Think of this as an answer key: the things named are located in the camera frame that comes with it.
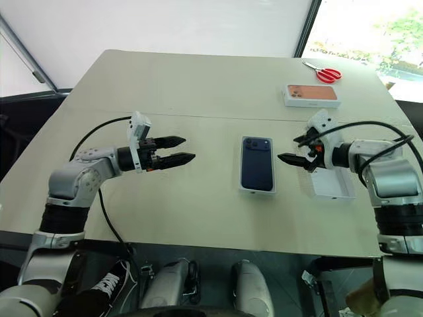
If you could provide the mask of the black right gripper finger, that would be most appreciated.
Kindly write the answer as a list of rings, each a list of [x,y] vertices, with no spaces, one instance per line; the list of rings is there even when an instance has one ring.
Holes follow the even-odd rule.
[[[298,156],[293,153],[282,153],[278,154],[277,157],[284,163],[304,169],[309,169],[311,162],[305,157]]]
[[[307,144],[315,134],[308,131],[306,134],[300,135],[296,137],[293,141],[297,143],[298,147],[303,146],[304,144]]]

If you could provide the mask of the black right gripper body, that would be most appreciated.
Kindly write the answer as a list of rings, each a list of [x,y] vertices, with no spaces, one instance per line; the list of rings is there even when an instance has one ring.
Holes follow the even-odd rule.
[[[309,152],[307,156],[312,159],[305,168],[308,172],[314,172],[317,168],[326,168],[325,166],[325,146],[320,139],[314,139],[307,144]]]

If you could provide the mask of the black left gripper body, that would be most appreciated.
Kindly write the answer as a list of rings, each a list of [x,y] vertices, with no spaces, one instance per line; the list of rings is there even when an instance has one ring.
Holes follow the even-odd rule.
[[[158,144],[159,138],[147,138],[138,143],[137,153],[143,171],[149,172],[159,169],[159,159],[156,155]]]

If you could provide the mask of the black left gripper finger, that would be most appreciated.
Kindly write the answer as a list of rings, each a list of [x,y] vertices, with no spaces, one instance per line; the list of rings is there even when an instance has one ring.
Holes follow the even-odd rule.
[[[196,158],[192,153],[175,153],[167,157],[160,157],[157,163],[158,169],[168,169],[188,164]]]
[[[173,148],[179,146],[185,141],[185,138],[174,135],[155,138],[156,148]]]

